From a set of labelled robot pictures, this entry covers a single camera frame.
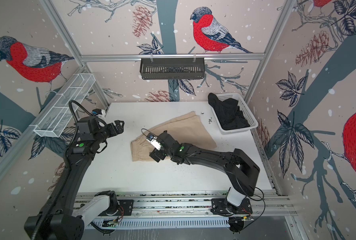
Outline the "horizontal aluminium frame bar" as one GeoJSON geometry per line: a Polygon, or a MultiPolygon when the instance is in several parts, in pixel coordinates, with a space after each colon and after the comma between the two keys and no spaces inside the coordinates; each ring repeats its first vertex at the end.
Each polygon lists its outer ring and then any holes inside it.
{"type": "Polygon", "coordinates": [[[255,53],[227,53],[227,54],[164,54],[164,55],[81,55],[80,59],[84,63],[91,62],[137,62],[141,59],[197,59],[205,60],[263,60],[266,54],[255,53]]]}

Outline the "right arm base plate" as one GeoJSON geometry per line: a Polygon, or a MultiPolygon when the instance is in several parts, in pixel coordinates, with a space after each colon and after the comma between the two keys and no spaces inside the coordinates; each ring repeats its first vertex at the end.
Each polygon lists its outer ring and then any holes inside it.
{"type": "Polygon", "coordinates": [[[210,211],[219,216],[230,217],[232,215],[251,215],[252,208],[248,198],[243,199],[239,206],[234,206],[226,199],[215,198],[211,199],[210,211]]]}

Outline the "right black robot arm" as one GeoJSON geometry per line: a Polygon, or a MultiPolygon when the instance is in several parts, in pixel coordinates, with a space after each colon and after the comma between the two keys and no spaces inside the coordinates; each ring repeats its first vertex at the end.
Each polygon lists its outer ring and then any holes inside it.
{"type": "Polygon", "coordinates": [[[200,165],[225,173],[232,185],[226,197],[227,206],[237,208],[246,197],[254,196],[260,168],[244,151],[216,152],[181,144],[167,131],[158,136],[150,132],[146,139],[155,148],[150,157],[156,162],[169,157],[178,165],[200,165]]]}

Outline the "black shorts in basket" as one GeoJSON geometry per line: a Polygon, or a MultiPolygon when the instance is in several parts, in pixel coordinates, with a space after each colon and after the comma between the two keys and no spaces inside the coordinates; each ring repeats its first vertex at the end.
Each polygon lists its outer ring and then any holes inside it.
{"type": "Polygon", "coordinates": [[[208,103],[215,111],[223,130],[229,131],[250,127],[243,111],[238,106],[238,100],[228,98],[221,101],[215,94],[210,93],[208,103]]]}

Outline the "white plastic laundry basket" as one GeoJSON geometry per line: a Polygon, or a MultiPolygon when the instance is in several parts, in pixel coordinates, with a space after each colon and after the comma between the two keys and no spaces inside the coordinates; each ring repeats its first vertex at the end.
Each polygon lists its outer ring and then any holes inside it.
{"type": "Polygon", "coordinates": [[[247,127],[247,128],[229,130],[229,131],[223,130],[221,128],[219,120],[217,119],[215,111],[211,107],[211,110],[213,111],[213,114],[215,115],[216,122],[217,122],[218,127],[220,128],[220,131],[222,134],[233,134],[233,133],[245,132],[245,131],[250,131],[250,130],[258,127],[258,122],[257,122],[256,118],[254,117],[253,113],[251,112],[248,105],[245,103],[243,97],[240,94],[238,94],[238,93],[222,93],[222,94],[215,94],[215,95],[221,101],[224,101],[228,98],[238,100],[238,106],[240,107],[240,110],[243,111],[244,117],[248,120],[248,123],[250,124],[250,127],[247,127]]]}

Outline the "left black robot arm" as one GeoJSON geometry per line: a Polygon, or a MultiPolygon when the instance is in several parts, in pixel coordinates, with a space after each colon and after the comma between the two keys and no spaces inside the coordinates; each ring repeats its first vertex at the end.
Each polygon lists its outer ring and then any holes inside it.
{"type": "Polygon", "coordinates": [[[107,124],[97,116],[76,122],[75,134],[64,153],[61,178],[40,212],[25,222],[24,230],[32,240],[79,240],[98,215],[116,214],[120,210],[115,192],[104,191],[97,193],[80,213],[73,212],[83,177],[95,155],[103,151],[100,145],[122,134],[124,125],[120,120],[107,124]]]}

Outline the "beige drawstring shorts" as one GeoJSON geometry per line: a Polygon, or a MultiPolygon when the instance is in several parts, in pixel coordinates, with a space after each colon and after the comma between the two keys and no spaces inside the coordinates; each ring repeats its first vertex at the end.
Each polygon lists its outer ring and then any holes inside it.
{"type": "MultiPolygon", "coordinates": [[[[201,122],[200,116],[194,111],[173,118],[150,129],[156,135],[167,131],[179,143],[193,144],[199,148],[214,150],[216,142],[201,122]]],[[[131,142],[132,161],[152,162],[150,153],[154,147],[146,140],[144,135],[131,142]]]]}

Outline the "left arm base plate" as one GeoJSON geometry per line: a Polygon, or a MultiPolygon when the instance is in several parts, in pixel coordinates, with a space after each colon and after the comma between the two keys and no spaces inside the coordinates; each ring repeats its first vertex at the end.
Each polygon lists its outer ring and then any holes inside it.
{"type": "Polygon", "coordinates": [[[134,208],[134,200],[118,200],[118,205],[115,209],[110,208],[102,212],[103,217],[122,217],[131,216],[134,208]]]}

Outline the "aluminium mounting rail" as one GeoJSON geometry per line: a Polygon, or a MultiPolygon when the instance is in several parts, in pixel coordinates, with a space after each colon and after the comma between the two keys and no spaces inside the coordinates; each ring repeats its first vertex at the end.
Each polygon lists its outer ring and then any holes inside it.
{"type": "MultiPolygon", "coordinates": [[[[134,200],[133,218],[215,217],[211,199],[226,198],[225,191],[117,192],[118,200],[134,200]]],[[[252,217],[298,216],[290,199],[274,191],[257,193],[250,201],[252,217]]]]}

